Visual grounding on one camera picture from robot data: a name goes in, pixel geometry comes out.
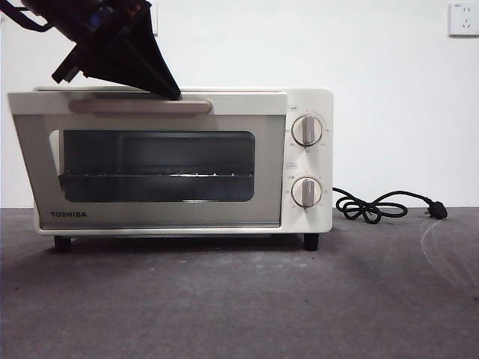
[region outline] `white wall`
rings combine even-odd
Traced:
[[[160,0],[160,46],[180,86],[332,89],[336,186],[479,206],[479,39],[448,38],[447,3]],[[1,204],[30,207],[4,94],[53,85],[72,44],[1,26]]]

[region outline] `toaster oven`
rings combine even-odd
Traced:
[[[36,228],[79,236],[305,234],[332,228],[332,93],[132,88],[8,95]]]

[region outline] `control knob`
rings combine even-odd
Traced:
[[[321,199],[321,185],[313,178],[303,177],[294,183],[291,194],[301,207],[312,207]]]
[[[321,122],[312,114],[301,116],[293,124],[294,141],[298,144],[309,147],[321,139]]]

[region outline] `electrical outlet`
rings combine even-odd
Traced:
[[[479,37],[479,2],[449,4],[449,36]]]

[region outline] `oven foot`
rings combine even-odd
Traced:
[[[55,250],[59,253],[70,252],[72,239],[70,237],[54,236]]]
[[[320,246],[320,234],[319,233],[305,233],[303,239],[303,247],[306,251],[315,252]]]

